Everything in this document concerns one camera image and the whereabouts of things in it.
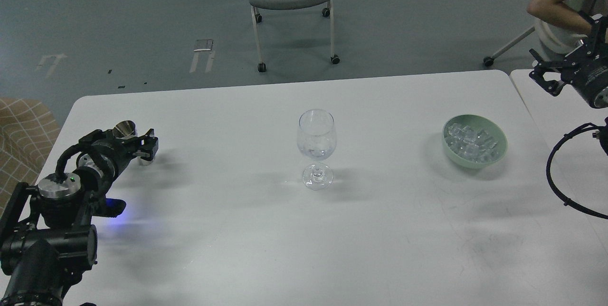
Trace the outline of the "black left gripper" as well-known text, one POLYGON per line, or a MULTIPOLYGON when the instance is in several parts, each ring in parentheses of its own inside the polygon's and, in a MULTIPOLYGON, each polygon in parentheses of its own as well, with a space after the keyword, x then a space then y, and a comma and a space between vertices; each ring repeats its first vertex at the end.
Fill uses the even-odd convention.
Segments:
POLYGON ((153 162, 159 149, 154 128, 144 135, 116 139, 112 129, 96 129, 78 140, 84 151, 77 159, 76 175, 87 188, 113 183, 133 159, 153 162))

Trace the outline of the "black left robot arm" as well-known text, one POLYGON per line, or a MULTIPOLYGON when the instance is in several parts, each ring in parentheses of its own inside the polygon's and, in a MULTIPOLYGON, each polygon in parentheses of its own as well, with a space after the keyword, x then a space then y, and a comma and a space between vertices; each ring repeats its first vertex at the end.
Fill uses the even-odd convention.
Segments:
POLYGON ((59 157, 36 185, 18 183, 1 217, 1 269, 9 276, 3 306, 60 306, 97 263, 93 217, 115 218, 126 202, 107 197, 134 159, 158 152, 154 129, 95 131, 59 157))

